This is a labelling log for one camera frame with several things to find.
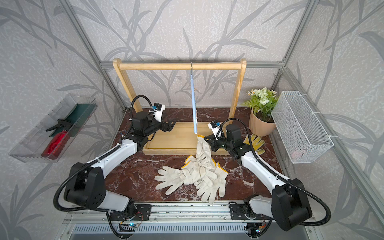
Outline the blue clip hanger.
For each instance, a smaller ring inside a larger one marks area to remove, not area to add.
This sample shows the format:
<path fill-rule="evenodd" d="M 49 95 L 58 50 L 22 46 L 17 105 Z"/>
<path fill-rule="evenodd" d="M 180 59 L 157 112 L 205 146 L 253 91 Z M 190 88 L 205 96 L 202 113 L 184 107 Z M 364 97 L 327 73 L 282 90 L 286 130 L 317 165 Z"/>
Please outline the blue clip hanger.
<path fill-rule="evenodd" d="M 196 98 L 195 98 L 195 86 L 194 86 L 194 75 L 193 75 L 193 62 L 191 62 L 191 96 L 192 96 L 192 109 L 193 109 L 193 124 L 194 124 L 194 133 L 198 134 L 198 119 L 197 119 L 197 108 L 196 108 Z"/>

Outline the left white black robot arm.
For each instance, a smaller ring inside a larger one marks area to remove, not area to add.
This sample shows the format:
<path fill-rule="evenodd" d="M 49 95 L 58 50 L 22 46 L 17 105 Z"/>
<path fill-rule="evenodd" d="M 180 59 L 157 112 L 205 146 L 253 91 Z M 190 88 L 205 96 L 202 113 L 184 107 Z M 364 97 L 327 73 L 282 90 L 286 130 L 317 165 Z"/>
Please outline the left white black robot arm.
<path fill-rule="evenodd" d="M 162 121 L 158 111 L 138 112 L 131 119 L 128 133 L 115 147 L 85 164 L 76 163 L 69 177 L 57 189 L 53 205 L 61 212 L 92 210 L 115 211 L 127 216 L 136 214 L 135 201 L 106 189 L 105 178 L 121 162 L 141 151 L 159 130 L 170 132 L 177 119 Z"/>

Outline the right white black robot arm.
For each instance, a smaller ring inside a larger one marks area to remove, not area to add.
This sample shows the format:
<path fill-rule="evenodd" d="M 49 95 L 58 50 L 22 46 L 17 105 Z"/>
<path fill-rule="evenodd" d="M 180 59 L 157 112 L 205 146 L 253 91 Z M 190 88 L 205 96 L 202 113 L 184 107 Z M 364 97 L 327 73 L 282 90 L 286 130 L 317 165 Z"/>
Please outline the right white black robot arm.
<path fill-rule="evenodd" d="M 330 221 L 332 213 L 328 205 L 306 191 L 300 180 L 291 180 L 264 161 L 253 146 L 243 141 L 241 130 L 237 125 L 229 124 L 222 128 L 220 122 L 213 121 L 208 127 L 213 133 L 204 140 L 210 145 L 211 150 L 214 152 L 219 148 L 226 150 L 242 166 L 256 175 L 271 194 L 269 198 L 254 196 L 246 199 L 244 203 L 248 215 L 256 214 L 272 218 L 284 231 L 289 231 L 297 225 L 316 227 Z M 308 221 L 313 216 L 309 198 L 324 208 L 326 215 L 323 219 Z"/>

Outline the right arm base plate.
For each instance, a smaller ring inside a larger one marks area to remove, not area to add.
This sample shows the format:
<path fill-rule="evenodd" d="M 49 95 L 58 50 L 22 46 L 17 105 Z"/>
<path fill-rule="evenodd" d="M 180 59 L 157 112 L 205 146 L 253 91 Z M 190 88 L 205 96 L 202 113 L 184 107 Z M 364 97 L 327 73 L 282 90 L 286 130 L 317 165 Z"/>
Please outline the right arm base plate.
<path fill-rule="evenodd" d="M 261 214 L 255 214 L 251 213 L 249 210 L 247 210 L 246 207 L 244 207 L 244 204 L 239 204 L 236 202 L 229 202 L 228 207 L 230 209 L 230 215 L 231 215 L 231 220 L 270 220 L 270 217 L 261 215 Z"/>

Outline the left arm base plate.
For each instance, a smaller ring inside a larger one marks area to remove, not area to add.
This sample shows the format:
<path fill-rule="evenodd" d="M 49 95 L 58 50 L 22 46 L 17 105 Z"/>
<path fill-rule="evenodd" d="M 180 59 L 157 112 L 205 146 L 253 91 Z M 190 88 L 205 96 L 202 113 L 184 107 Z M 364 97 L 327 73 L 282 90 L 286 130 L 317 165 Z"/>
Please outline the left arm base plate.
<path fill-rule="evenodd" d="M 111 221 L 133 220 L 133 221 L 148 221 L 151 214 L 152 205 L 139 204 L 130 206 L 127 211 L 110 213 Z"/>

